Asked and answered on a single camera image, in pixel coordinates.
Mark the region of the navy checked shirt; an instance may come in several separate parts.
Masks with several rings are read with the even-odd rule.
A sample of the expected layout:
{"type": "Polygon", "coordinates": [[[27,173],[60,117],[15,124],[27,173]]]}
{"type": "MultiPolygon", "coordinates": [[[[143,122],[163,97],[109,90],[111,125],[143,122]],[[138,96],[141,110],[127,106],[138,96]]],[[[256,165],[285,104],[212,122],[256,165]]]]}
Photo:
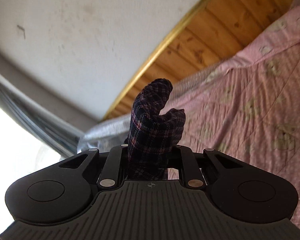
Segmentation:
{"type": "Polygon", "coordinates": [[[156,181],[166,178],[168,159],[181,140],[186,121],[183,109],[170,109],[161,115],[173,90],[167,79],[156,79],[135,98],[130,116],[126,178],[156,181]]]}

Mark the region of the clear bubble wrap sheet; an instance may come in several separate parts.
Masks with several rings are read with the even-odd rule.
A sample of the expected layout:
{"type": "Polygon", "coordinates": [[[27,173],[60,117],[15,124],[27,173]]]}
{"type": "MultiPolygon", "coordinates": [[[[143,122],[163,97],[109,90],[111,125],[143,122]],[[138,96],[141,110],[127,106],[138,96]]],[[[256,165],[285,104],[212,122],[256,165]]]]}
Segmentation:
{"type": "Polygon", "coordinates": [[[101,122],[80,137],[77,152],[83,152],[90,148],[97,148],[101,153],[108,152],[114,146],[125,142],[129,128],[129,114],[101,122]]]}

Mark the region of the pink teddy bear quilt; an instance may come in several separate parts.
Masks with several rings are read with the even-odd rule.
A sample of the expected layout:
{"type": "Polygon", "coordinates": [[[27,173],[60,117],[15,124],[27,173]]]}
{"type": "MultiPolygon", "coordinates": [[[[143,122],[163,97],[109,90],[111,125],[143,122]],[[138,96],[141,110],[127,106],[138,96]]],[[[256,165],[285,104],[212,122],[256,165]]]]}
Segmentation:
{"type": "Polygon", "coordinates": [[[214,148],[290,181],[300,228],[300,5],[232,58],[175,86],[171,108],[186,113],[182,145],[214,148]]]}

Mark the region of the wooden panel headboard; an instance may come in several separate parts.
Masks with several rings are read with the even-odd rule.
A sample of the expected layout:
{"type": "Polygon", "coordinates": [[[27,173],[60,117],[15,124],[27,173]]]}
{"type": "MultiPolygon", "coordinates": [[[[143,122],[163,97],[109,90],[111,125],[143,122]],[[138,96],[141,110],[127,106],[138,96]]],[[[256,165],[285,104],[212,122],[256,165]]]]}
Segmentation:
{"type": "Polygon", "coordinates": [[[288,11],[293,0],[200,0],[163,39],[108,108],[128,114],[138,93],[157,78],[176,83],[235,55],[288,11]]]}

